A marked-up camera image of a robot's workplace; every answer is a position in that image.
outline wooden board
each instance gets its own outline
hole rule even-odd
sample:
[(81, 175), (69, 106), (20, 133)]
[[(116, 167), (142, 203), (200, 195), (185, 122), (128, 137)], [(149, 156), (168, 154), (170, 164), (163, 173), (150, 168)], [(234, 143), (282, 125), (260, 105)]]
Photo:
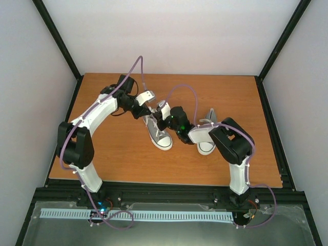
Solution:
[[(134, 74), (132, 77), (142, 91), (141, 76)], [(101, 89), (117, 83), (118, 78), (119, 74), (86, 74), (70, 120), (80, 116)], [(157, 100), (165, 99), (177, 84), (192, 86), (198, 96), (197, 120), (204, 118), (212, 107), (218, 120), (231, 117), (253, 137), (257, 153), (251, 161), (251, 183), (282, 187), (254, 77), (146, 74), (145, 81)], [(190, 121), (193, 120), (195, 98), (188, 88), (178, 88), (169, 104), (182, 106)], [(169, 132), (173, 146), (162, 151), (150, 141), (141, 118), (135, 120), (129, 112), (120, 117), (108, 117), (93, 135), (93, 162), (99, 176), (106, 181), (229, 185), (229, 166), (218, 150), (202, 156), (196, 145), (185, 145), (173, 131)], [(56, 159), (50, 178), (76, 179), (76, 176), (63, 171)]]

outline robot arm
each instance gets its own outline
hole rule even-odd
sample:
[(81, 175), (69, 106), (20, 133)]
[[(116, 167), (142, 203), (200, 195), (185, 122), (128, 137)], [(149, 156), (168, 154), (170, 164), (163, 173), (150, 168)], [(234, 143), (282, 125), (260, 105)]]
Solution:
[(115, 112), (118, 108), (123, 108), (124, 111), (130, 111), (135, 119), (151, 114), (145, 102), (154, 99), (154, 93), (146, 91), (137, 97), (131, 96), (127, 94), (131, 93), (131, 83), (133, 86), (134, 80), (129, 77), (127, 82), (121, 86), (122, 89), (117, 90), (111, 97), (101, 102), (103, 98), (115, 89), (115, 85), (105, 87), (100, 92), (97, 100), (81, 116), (72, 120), (70, 123), (62, 122), (58, 127), (57, 155), (59, 156), (68, 134), (81, 121), (67, 144), (63, 161), (74, 170), (74, 173), (77, 172), (79, 174), (86, 186), (83, 186), (83, 188), (88, 189), (90, 192), (97, 192), (102, 184), (102, 180), (99, 178), (92, 162), (94, 148), (91, 137), (95, 130), (107, 116)]
[(254, 143), (251, 136), (231, 118), (226, 118), (218, 126), (212, 124), (194, 126), (189, 122), (182, 107), (170, 108), (167, 102), (163, 105), (164, 102), (161, 102), (157, 112), (153, 114), (157, 119), (158, 128), (164, 130), (168, 127), (174, 130), (185, 144), (213, 142), (229, 163), (231, 191), (237, 196), (244, 194), (249, 188), (248, 172), (245, 172), (245, 168), (253, 149), (240, 133), (232, 129), (242, 132)]

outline sneaker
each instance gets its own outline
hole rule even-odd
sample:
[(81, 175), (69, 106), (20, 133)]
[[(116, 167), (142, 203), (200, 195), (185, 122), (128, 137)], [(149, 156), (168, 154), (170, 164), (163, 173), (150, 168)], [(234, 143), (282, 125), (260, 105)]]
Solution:
[[(205, 116), (205, 119), (201, 119), (199, 121), (205, 123), (217, 123), (214, 109), (210, 109), (210, 111)], [(200, 142), (197, 144), (197, 149), (201, 155), (209, 155), (215, 150), (215, 144), (213, 142)]]
[(148, 128), (149, 136), (153, 144), (161, 150), (169, 150), (172, 147), (172, 138), (166, 130), (160, 131), (157, 120), (152, 115), (142, 117)]

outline shoelace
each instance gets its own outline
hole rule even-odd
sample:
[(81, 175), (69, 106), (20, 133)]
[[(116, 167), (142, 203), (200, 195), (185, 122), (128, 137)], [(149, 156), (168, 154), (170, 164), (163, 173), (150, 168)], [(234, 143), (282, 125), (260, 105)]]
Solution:
[[(147, 127), (147, 125), (148, 125), (148, 119), (149, 118), (151, 118), (150, 116), (146, 116), (146, 127)], [(156, 133), (155, 133), (155, 136), (156, 137), (162, 137), (163, 135), (164, 135), (164, 131), (160, 131), (159, 130), (159, 128), (158, 128), (158, 126), (157, 126), (157, 123), (155, 122), (155, 120), (154, 119), (152, 119), (152, 122), (153, 122), (153, 125), (154, 125), (154, 128), (156, 129)]]

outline purple cable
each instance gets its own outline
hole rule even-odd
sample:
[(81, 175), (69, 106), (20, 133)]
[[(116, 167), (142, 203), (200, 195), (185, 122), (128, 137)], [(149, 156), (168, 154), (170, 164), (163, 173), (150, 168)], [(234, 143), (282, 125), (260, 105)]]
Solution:
[(251, 161), (251, 159), (253, 158), (255, 152), (256, 152), (256, 148), (255, 148), (255, 145), (254, 143), (252, 142), (252, 140), (246, 135), (244, 134), (243, 132), (241, 132), (240, 130), (238, 130), (237, 128), (234, 128), (232, 126), (229, 126), (229, 125), (226, 125), (226, 124), (222, 124), (222, 123), (214, 123), (214, 124), (204, 124), (202, 126), (198, 126), (199, 128), (205, 128), (205, 127), (208, 127), (208, 126), (219, 126), (219, 127), (226, 127), (226, 128), (229, 128), (235, 132), (237, 132), (238, 134), (240, 134), (241, 136), (243, 136), (249, 143), (250, 145), (252, 146), (252, 154), (249, 156), (249, 158), (247, 159), (246, 163), (245, 163), (245, 180), (246, 180), (246, 183), (250, 183), (250, 180), (249, 180), (249, 172), (248, 172), (248, 168), (249, 168), (249, 163)]
[[(80, 180), (80, 182), (81, 182), (81, 185), (84, 186), (85, 184), (84, 184), (83, 180), (81, 179), (79, 173), (76, 173), (76, 174), (77, 174), (78, 180)], [(98, 208), (97, 208), (96, 204), (94, 203), (94, 201), (93, 201), (93, 199), (92, 199), (92, 196), (91, 196), (90, 191), (88, 190), (88, 188), (86, 188), (85, 190), (86, 190), (86, 192), (87, 192), (87, 194), (88, 194), (88, 197), (89, 197), (89, 199), (90, 199), (90, 201), (91, 201), (91, 204), (92, 204), (94, 210), (96, 211), (96, 213), (97, 213), (97, 215), (99, 216), (99, 218), (102, 219), (102, 222), (99, 223), (99, 224), (105, 223), (105, 224), (108, 225), (109, 227), (111, 227), (111, 228), (113, 228), (113, 229), (116, 229), (116, 230), (120, 230), (120, 231), (126, 230), (126, 229), (130, 228), (131, 226), (133, 226), (133, 224), (134, 224), (134, 217), (133, 217), (133, 214), (132, 214), (130, 211), (125, 211), (125, 210), (118, 211), (118, 212), (112, 214), (112, 215), (111, 215), (110, 217), (108, 217), (107, 219), (105, 219), (105, 218), (101, 215), (101, 213), (98, 211)], [(111, 218), (115, 217), (117, 214), (120, 214), (120, 213), (127, 213), (127, 214), (129, 214), (129, 215), (131, 216), (131, 223), (130, 223), (127, 227), (119, 228), (119, 227), (115, 227), (115, 226), (113, 226), (112, 224), (108, 223), (108, 220), (110, 220)]]
[(171, 97), (173, 91), (175, 91), (179, 87), (188, 87), (194, 93), (195, 100), (196, 100), (195, 114), (194, 114), (194, 125), (196, 125), (196, 114), (197, 114), (197, 107), (198, 107), (197, 94), (196, 94), (195, 90), (189, 85), (181, 84), (181, 85), (177, 85), (177, 86), (173, 87), (173, 89), (169, 92), (167, 98), (165, 99), (164, 104), (160, 107), (160, 109), (162, 109), (165, 106), (165, 104), (168, 102), (168, 100)]
[(245, 168), (245, 180), (246, 180), (246, 184), (248, 185), (248, 187), (250, 188), (257, 188), (257, 187), (267, 187), (269, 189), (269, 191), (271, 192), (272, 194), (272, 197), (273, 197), (273, 202), (274, 202), (274, 205), (275, 205), (275, 209), (274, 209), (274, 212), (273, 214), (270, 216), (269, 219), (267, 219), (266, 221), (264, 221), (263, 223), (261, 224), (257, 224), (257, 225), (251, 225), (251, 226), (245, 226), (245, 228), (257, 228), (257, 227), (260, 227), (260, 226), (263, 226), (265, 224), (267, 224), (269, 221), (271, 221), (273, 219), (273, 217), (276, 215), (276, 207), (277, 207), (277, 200), (276, 200), (276, 196), (273, 192), (273, 190), (265, 183), (262, 183), (262, 184), (257, 184), (255, 186), (251, 186), (249, 183), (249, 163), (251, 161), (251, 159), (253, 158), (254, 154), (255, 154), (255, 151), (256, 151), (256, 148), (255, 148), (255, 145), (254, 143), (252, 142), (252, 140), (246, 135), (244, 134), (243, 132), (241, 132), (240, 130), (234, 128), (234, 127), (231, 127), (229, 125), (226, 125), (226, 124), (222, 124), (222, 123), (215, 123), (215, 124), (204, 124), (202, 126), (199, 126), (199, 128), (204, 128), (204, 127), (208, 127), (209, 125), (212, 125), (212, 126), (221, 126), (221, 127), (226, 127), (226, 128), (229, 128), (235, 132), (237, 132), (238, 134), (240, 134), (241, 136), (243, 136), (249, 143), (250, 145), (252, 146), (252, 154), (249, 156), (249, 158), (247, 159), (247, 162), (245, 164), (246, 168)]
[[(142, 79), (142, 84), (143, 84), (143, 88), (145, 89), (145, 91), (147, 90), (147, 87), (146, 87), (146, 83), (144, 81), (144, 69), (143, 69), (143, 66), (144, 66), (144, 58), (142, 56), (139, 56), (138, 59), (135, 61), (135, 63), (133, 64), (132, 68), (130, 69), (130, 71), (128, 72), (128, 74), (125, 76), (125, 78), (122, 80), (122, 82), (110, 93), (108, 94), (106, 97), (104, 97), (103, 99), (100, 100), (100, 103), (103, 103), (106, 99), (108, 99), (111, 95), (113, 95), (123, 84), (124, 82), (128, 79), (128, 77), (131, 75), (133, 69), (135, 68), (135, 66), (138, 64), (138, 61), (141, 59), (141, 79)], [(94, 105), (92, 105), (86, 112), (85, 114), (82, 116), (82, 119), (85, 119), (92, 110), (94, 110), (97, 106), (99, 105), (99, 103), (95, 103)], [(75, 171), (73, 168), (67, 168), (64, 166), (64, 163), (63, 163), (63, 158), (64, 158), (64, 152), (65, 152), (65, 149), (67, 147), (67, 144), (69, 142), (69, 140), (71, 139), (73, 133), (75, 132), (76, 128), (78, 127), (79, 124), (82, 123), (82, 120), (79, 120), (75, 126), (72, 128), (72, 130), (69, 132), (69, 134), (67, 135), (67, 138), (65, 139), (65, 142), (63, 144), (63, 148), (61, 149), (61, 152), (60, 152), (60, 155), (59, 155), (59, 164), (61, 166), (62, 169), (64, 170), (71, 170), (71, 171)], [(84, 182), (82, 181), (81, 177), (79, 176), (79, 174), (77, 173), (77, 177), (78, 179), (80, 180), (81, 182), (81, 185), (85, 185)], [(126, 227), (126, 228), (117, 228), (117, 227), (114, 227), (113, 225), (109, 224), (107, 222), (107, 220), (105, 220), (102, 215), (99, 213), (98, 209), (97, 209), (97, 206), (95, 205), (92, 197), (91, 197), (91, 194), (90, 194), (90, 191), (88, 190), (88, 188), (85, 189), (87, 191), (87, 194), (88, 194), (88, 197), (91, 201), (91, 204), (93, 206), (93, 208), (95, 209), (95, 211), (97, 212), (98, 216), (103, 220), (104, 223), (106, 223), (108, 226), (110, 226), (111, 228), (114, 228), (114, 229), (117, 229), (117, 230), (125, 230), (125, 229), (128, 229), (132, 226), (133, 224), (133, 221), (134, 221), (134, 218), (133, 218), (133, 214), (129, 211), (119, 211), (117, 213), (114, 213), (111, 217), (109, 217), (107, 220), (111, 219), (113, 216), (115, 216), (116, 214), (118, 213), (123, 213), (123, 212), (126, 212), (128, 214), (130, 214), (131, 218), (132, 218), (132, 222), (131, 224)]]

